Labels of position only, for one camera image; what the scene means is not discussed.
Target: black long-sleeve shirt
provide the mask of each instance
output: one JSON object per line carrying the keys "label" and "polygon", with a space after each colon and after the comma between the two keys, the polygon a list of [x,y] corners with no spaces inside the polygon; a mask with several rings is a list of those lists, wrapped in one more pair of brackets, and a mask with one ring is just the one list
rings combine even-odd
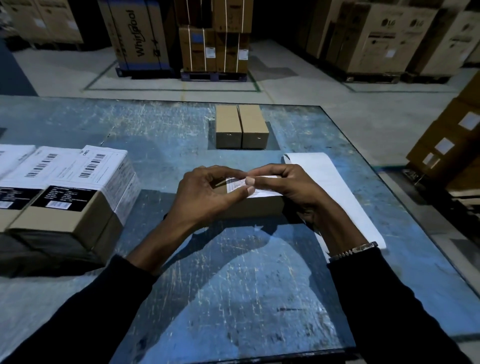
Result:
{"label": "black long-sleeve shirt", "polygon": [[[369,364],[471,362],[378,248],[344,257],[329,269],[357,348]],[[149,273],[113,257],[97,279],[68,299],[4,363],[64,363],[67,357],[73,358],[69,362],[108,363],[154,282]]]}

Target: warehouse floor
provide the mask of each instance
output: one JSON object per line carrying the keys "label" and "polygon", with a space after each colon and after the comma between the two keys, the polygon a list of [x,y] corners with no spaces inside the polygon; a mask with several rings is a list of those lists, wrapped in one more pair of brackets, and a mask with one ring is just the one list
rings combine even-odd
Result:
{"label": "warehouse floor", "polygon": [[[118,78],[112,49],[26,49],[15,58],[39,96],[319,105],[374,167],[405,165],[405,156],[477,69],[445,85],[342,84],[272,40],[251,44],[246,83],[184,83]],[[398,174],[380,176],[472,287],[480,292],[480,250]],[[480,363],[480,343],[462,344]]]}

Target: bracelet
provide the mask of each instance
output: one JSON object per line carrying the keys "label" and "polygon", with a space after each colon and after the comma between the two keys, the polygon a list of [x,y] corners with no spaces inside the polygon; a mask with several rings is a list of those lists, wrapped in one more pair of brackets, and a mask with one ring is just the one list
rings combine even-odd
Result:
{"label": "bracelet", "polygon": [[366,243],[366,244],[357,246],[356,248],[347,250],[346,252],[334,255],[333,257],[330,257],[329,260],[330,260],[330,263],[335,262],[336,260],[339,260],[339,259],[341,259],[345,256],[353,255],[353,254],[359,253],[359,252],[363,252],[364,250],[367,250],[367,249],[370,249],[370,248],[375,248],[377,246],[378,246],[377,242]]}

